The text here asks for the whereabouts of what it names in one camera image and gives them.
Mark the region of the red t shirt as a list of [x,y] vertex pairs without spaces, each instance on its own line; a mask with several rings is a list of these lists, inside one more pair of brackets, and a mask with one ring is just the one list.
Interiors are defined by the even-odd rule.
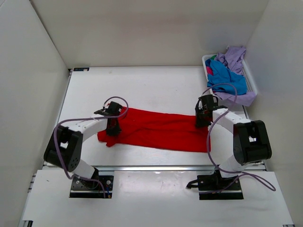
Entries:
[[107,147],[127,144],[174,151],[206,153],[208,128],[196,127],[194,115],[159,113],[129,108],[118,119],[121,132],[109,136],[97,133],[98,141]]

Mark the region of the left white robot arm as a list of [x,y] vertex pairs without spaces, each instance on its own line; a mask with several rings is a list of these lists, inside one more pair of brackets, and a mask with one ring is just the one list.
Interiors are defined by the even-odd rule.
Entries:
[[76,120],[71,126],[56,126],[45,150],[44,161],[74,174],[88,188],[96,187],[99,176],[95,168],[81,159],[82,144],[98,132],[110,137],[119,135],[121,128],[117,117],[122,109],[122,105],[112,101],[88,119]]

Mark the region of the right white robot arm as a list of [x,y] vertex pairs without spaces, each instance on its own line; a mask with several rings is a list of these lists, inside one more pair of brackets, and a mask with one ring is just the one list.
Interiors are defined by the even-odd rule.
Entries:
[[[226,106],[218,105],[218,98],[213,95],[199,97],[195,112],[196,127],[209,127],[206,149],[216,172],[212,177],[215,188],[224,189],[229,184],[229,178],[243,173],[249,165],[272,157],[272,149],[263,121],[242,118]],[[233,138],[233,155],[219,165],[212,159],[210,151],[210,134],[216,124],[232,133]]]

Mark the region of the pink garment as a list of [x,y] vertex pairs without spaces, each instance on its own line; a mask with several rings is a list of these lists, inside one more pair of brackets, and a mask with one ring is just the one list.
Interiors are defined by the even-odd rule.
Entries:
[[210,75],[214,74],[213,70],[210,67],[208,67],[208,66],[206,66],[206,71],[207,71],[207,74],[210,74]]

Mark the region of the blue t shirt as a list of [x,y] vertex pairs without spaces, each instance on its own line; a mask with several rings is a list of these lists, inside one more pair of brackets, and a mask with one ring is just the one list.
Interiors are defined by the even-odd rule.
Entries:
[[212,59],[206,60],[205,65],[213,72],[213,74],[207,75],[207,86],[213,87],[213,91],[235,95],[236,89],[237,95],[247,93],[246,80],[243,75],[230,71],[221,62]]

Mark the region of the white plastic basket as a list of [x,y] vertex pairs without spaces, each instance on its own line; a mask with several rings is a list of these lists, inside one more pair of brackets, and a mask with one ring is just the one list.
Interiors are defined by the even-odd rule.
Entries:
[[[203,68],[204,68],[205,77],[206,77],[207,82],[208,82],[208,73],[207,73],[205,61],[210,59],[212,56],[214,56],[214,54],[207,54],[207,55],[202,56],[202,64],[203,64]],[[243,76],[246,80],[247,91],[248,92],[254,92],[255,95],[257,95],[258,90],[257,90],[257,87],[256,87],[255,82],[253,80],[253,77],[250,73],[250,70],[249,70],[249,68],[248,68],[248,66],[245,62],[245,59],[242,60],[242,65],[243,65],[242,74],[243,74]]]

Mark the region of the lavender t shirt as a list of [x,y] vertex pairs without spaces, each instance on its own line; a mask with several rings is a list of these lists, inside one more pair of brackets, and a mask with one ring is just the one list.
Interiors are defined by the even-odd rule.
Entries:
[[[226,53],[217,53],[214,60],[222,63],[231,72],[244,76],[242,61],[244,59],[245,53],[246,48],[244,46],[230,46],[227,48]],[[246,94],[237,96],[236,101],[237,104],[248,107],[253,103],[255,98],[255,92],[249,91],[249,89],[247,89]]]

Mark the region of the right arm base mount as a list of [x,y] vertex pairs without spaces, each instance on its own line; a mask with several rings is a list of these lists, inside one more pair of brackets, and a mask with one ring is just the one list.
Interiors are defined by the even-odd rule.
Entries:
[[219,170],[215,170],[211,175],[198,175],[186,188],[197,188],[201,201],[244,199],[239,177],[223,178]]

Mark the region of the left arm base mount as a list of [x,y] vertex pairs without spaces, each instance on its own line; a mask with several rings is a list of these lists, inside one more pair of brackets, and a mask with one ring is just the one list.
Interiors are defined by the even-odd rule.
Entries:
[[99,172],[98,180],[85,181],[74,177],[70,188],[70,198],[111,199],[113,197],[114,172]]

